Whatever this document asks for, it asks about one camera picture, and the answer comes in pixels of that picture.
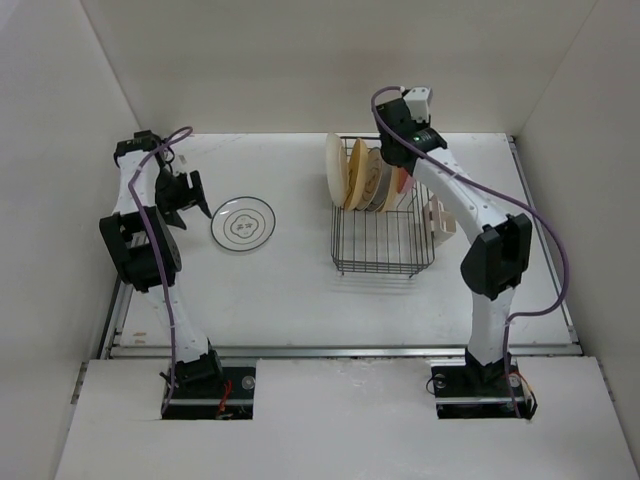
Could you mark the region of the white plate with dark rim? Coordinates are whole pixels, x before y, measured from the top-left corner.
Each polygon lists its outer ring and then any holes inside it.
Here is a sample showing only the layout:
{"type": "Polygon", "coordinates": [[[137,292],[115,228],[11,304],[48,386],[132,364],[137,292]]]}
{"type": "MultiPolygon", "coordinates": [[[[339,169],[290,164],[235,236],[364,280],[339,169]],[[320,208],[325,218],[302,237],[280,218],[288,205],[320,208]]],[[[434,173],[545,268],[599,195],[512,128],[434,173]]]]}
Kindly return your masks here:
{"type": "Polygon", "coordinates": [[[220,205],[210,223],[216,244],[234,253],[260,248],[273,235],[276,215],[264,200],[254,196],[232,198],[220,205]]]}

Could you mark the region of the orange yellow plate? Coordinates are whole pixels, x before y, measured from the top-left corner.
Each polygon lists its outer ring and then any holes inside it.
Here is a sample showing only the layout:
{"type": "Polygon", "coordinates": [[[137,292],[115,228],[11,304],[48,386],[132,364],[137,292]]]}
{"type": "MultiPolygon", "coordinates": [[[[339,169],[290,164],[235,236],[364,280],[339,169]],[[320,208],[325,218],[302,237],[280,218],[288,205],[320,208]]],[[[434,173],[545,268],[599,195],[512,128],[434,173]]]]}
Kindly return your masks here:
{"type": "Polygon", "coordinates": [[[391,168],[391,176],[388,183],[386,196],[383,204],[378,210],[379,213],[387,212],[394,206],[396,196],[398,194],[397,189],[398,189],[398,183],[400,178],[400,171],[401,169],[396,166],[393,166],[391,168]]]}

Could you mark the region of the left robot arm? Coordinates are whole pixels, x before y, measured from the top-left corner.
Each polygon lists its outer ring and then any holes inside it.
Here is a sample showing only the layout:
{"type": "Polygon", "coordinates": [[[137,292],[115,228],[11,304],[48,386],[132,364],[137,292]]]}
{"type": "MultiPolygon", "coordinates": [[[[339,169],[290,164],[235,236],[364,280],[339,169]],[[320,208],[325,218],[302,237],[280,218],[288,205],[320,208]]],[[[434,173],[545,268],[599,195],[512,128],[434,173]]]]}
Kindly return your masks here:
{"type": "Polygon", "coordinates": [[[171,364],[162,375],[169,392],[209,397],[223,387],[223,368],[189,318],[179,285],[181,254],[170,231],[186,228],[183,210],[197,207],[212,217],[199,172],[173,167],[173,146],[191,133],[183,127],[163,138],[143,130],[117,143],[118,198],[99,230],[118,276],[147,298],[170,340],[171,364]]]}

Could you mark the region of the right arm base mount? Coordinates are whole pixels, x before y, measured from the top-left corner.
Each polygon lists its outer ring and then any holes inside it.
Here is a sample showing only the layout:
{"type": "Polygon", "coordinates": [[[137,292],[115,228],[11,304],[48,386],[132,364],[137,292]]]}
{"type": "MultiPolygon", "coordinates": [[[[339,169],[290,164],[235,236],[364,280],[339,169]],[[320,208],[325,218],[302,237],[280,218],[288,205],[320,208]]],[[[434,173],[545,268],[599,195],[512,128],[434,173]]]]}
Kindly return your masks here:
{"type": "Polygon", "coordinates": [[[531,420],[538,409],[537,398],[515,363],[509,376],[499,367],[497,375],[487,381],[481,381],[470,366],[436,364],[427,384],[433,388],[439,420],[531,420]]]}

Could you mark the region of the pink plate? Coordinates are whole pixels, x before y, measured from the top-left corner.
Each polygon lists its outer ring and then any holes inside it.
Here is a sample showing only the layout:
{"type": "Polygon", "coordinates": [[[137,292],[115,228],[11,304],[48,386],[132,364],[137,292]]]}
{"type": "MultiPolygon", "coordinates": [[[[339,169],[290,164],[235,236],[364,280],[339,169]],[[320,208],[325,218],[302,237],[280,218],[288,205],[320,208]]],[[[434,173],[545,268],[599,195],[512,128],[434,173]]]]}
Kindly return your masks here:
{"type": "Polygon", "coordinates": [[[412,188],[413,184],[414,184],[413,177],[408,173],[406,169],[401,168],[399,180],[398,180],[398,192],[406,193],[412,188]]]}

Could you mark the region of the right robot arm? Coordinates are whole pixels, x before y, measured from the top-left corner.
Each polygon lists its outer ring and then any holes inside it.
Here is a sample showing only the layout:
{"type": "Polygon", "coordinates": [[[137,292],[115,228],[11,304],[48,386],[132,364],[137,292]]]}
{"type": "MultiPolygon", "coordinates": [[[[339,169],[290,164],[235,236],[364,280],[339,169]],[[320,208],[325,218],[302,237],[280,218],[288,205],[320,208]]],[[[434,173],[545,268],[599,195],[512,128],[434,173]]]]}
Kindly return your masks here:
{"type": "Polygon", "coordinates": [[[514,216],[471,185],[446,140],[411,117],[404,98],[372,105],[387,163],[405,169],[453,214],[470,244],[460,271],[472,292],[472,331],[463,381],[477,396],[508,379],[506,324],[515,289],[529,265],[532,223],[514,216]]]}

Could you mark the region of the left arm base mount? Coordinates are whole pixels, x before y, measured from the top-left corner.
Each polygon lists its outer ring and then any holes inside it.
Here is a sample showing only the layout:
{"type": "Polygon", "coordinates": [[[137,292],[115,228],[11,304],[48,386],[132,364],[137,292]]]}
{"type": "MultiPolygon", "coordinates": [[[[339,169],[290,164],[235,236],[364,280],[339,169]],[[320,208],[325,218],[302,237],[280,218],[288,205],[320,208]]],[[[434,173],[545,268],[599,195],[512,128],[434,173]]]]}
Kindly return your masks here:
{"type": "Polygon", "coordinates": [[[256,364],[226,365],[224,378],[197,382],[189,388],[175,383],[170,394],[166,388],[161,404],[163,420],[252,420],[256,387],[256,364]]]}

